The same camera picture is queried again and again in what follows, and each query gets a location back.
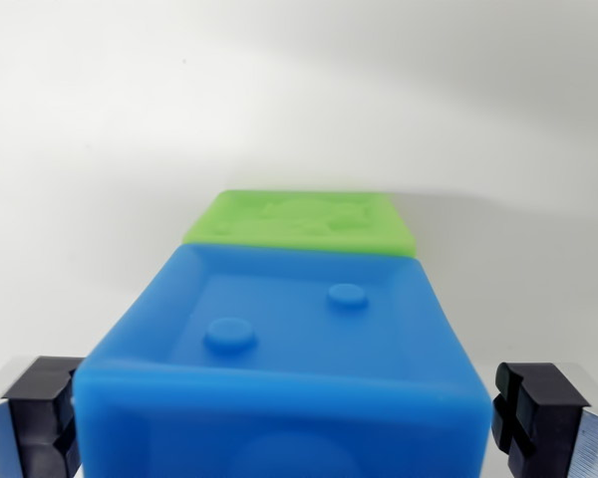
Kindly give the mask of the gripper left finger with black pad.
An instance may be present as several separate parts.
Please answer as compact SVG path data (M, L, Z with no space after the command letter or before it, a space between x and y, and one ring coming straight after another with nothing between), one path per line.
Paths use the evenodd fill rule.
M81 466L72 357L15 357L0 369L0 477L73 477Z

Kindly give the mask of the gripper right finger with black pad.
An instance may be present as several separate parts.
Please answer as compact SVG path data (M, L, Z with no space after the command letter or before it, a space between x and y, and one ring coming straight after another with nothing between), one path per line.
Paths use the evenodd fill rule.
M598 477L598 384L581 366L502 362L492 436L515 477Z

